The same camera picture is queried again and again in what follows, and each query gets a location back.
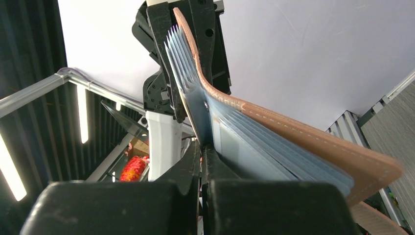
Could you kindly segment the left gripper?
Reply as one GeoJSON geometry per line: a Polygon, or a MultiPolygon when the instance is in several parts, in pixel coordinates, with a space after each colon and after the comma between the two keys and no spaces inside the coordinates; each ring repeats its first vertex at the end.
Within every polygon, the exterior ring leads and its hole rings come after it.
{"type": "MultiPolygon", "coordinates": [[[[224,3],[222,0],[190,0],[189,6],[192,16],[190,25],[203,75],[213,87],[231,94],[230,71],[220,22],[224,3]]],[[[160,67],[144,82],[144,109],[160,114],[174,113],[176,121],[183,123],[185,110],[164,45],[171,26],[167,1],[145,1],[137,11],[132,34],[160,67]]]]}

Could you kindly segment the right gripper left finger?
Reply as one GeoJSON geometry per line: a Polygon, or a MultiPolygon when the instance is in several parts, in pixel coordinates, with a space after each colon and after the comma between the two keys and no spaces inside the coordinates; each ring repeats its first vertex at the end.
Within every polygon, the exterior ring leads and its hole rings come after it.
{"type": "Polygon", "coordinates": [[[195,235],[200,147],[152,182],[52,183],[25,221],[23,235],[195,235]]]}

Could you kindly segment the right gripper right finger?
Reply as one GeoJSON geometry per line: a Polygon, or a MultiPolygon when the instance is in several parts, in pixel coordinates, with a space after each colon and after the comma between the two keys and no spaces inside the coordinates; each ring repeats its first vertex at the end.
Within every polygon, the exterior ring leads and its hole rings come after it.
{"type": "Polygon", "coordinates": [[[211,146],[202,155],[206,235],[356,235],[337,188],[328,183],[240,179],[211,146]]]}

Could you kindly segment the pink leather card holder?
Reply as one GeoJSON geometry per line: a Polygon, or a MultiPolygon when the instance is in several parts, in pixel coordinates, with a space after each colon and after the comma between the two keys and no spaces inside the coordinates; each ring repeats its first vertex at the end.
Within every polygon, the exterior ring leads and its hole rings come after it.
{"type": "Polygon", "coordinates": [[[365,200],[398,179],[398,160],[225,94],[208,81],[200,52],[179,8],[165,49],[180,96],[201,145],[212,144],[246,176],[334,185],[354,220],[372,235],[403,235],[365,200]]]}

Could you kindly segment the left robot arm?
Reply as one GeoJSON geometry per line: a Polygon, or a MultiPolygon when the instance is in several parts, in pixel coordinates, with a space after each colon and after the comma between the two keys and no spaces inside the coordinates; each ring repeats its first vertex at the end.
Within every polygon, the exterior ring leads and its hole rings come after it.
{"type": "Polygon", "coordinates": [[[186,113],[162,45],[176,23],[173,9],[183,13],[202,51],[203,69],[209,83],[230,94],[231,79],[220,15],[221,0],[147,0],[138,9],[132,34],[148,50],[160,69],[143,85],[143,107],[149,124],[149,179],[162,176],[181,158],[182,129],[186,113]]]}

